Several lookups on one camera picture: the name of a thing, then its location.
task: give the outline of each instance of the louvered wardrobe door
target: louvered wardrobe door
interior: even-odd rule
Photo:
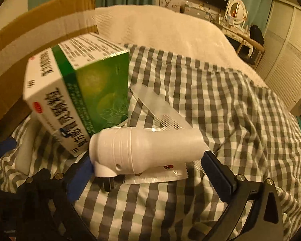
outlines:
[[[273,0],[270,16],[264,35],[265,53],[256,68],[257,74],[265,80],[282,50],[288,35],[293,15],[293,7]]]
[[[288,36],[276,60],[275,66],[265,79],[291,110],[301,98],[301,10],[293,8]]]

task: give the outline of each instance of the vanity table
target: vanity table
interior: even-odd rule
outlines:
[[[238,35],[238,33],[248,38],[250,37],[250,33],[248,31],[243,31],[241,30],[242,28],[239,28],[241,25],[244,25],[247,17],[245,5],[241,0],[234,0],[233,2],[229,3],[224,17],[217,15],[217,20],[215,21],[213,20],[213,15],[211,13],[204,11],[203,8],[193,7],[189,4],[185,4],[185,7],[182,9],[182,13],[209,21],[216,25],[226,36],[235,50],[238,49],[242,42],[242,38]],[[244,54],[251,56],[253,52],[253,46],[245,41],[241,51],[244,52]]]
[[[233,0],[228,3],[224,17],[219,17],[218,22],[213,22],[224,33],[235,50],[238,49],[243,40],[238,34],[250,38],[250,32],[243,28],[247,14],[248,11],[246,11],[244,3],[241,0]],[[243,45],[244,54],[251,56],[253,46],[247,41],[244,41]]]

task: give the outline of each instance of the gray checkered sheet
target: gray checkered sheet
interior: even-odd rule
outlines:
[[[272,178],[280,197],[284,240],[301,225],[301,132],[283,102],[241,72],[170,52],[126,45],[131,52],[130,84],[143,83],[165,98],[203,133],[218,159],[248,180]],[[153,115],[129,94],[129,125],[149,128]],[[14,131],[23,142],[28,117]],[[26,175],[14,167],[19,147],[0,159],[0,187],[15,191]],[[48,168],[65,172],[72,157],[41,127],[33,142],[30,175]],[[187,164],[188,179],[168,183],[118,183],[110,193],[92,177],[77,212],[99,240],[201,240],[221,216],[221,202],[208,178]],[[248,202],[232,237],[248,215]]]

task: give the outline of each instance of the white plastic bottle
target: white plastic bottle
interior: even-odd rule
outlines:
[[[109,128],[91,137],[89,155],[97,177],[114,177],[199,160],[206,148],[198,129],[149,132],[132,127]]]

